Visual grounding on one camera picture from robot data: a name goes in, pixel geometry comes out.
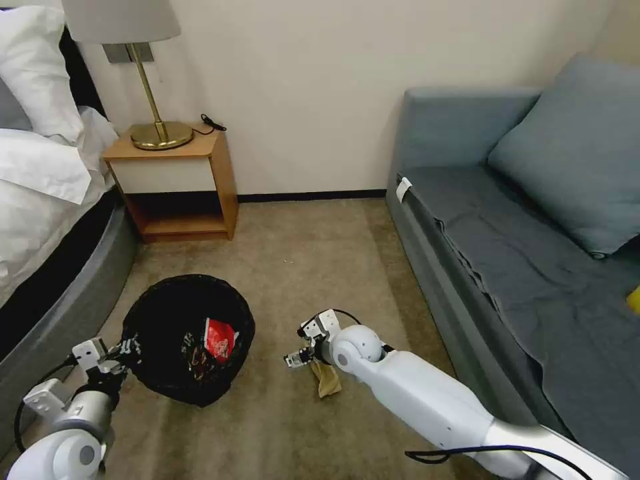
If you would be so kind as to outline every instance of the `gray sofa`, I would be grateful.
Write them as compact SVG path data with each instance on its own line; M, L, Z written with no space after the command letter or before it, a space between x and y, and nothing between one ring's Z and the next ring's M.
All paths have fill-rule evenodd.
M547 425L634 478L640 319L624 298L638 240L594 259L487 164L539 96L406 92L387 204L458 378L497 417Z

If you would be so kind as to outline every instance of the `wastebasket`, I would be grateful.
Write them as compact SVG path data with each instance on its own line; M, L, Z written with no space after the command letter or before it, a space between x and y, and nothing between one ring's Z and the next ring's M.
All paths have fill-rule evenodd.
M181 275L150 287L129 310L125 364L144 385L200 407L224 395L240 372L255 333L246 300L224 280Z

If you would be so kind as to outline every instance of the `white pillow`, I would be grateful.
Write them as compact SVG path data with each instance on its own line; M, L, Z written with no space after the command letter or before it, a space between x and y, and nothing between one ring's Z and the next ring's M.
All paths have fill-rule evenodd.
M80 205L91 175L78 148L34 132L0 129L0 180Z
M20 102L33 131L75 144L83 132L59 42L62 10L27 6L0 11L0 77Z

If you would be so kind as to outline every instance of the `red snack bag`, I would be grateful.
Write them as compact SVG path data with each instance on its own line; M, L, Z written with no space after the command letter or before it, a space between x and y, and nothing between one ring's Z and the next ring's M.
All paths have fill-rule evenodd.
M236 332L230 325L207 318L205 348L220 363L228 360L235 344Z

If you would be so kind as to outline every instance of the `brass lamp base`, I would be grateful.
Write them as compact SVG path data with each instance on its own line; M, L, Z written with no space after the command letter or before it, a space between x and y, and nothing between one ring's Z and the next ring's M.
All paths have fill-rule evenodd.
M134 125L131 140L142 150L168 150L179 147L193 139L193 129L181 122L158 122Z

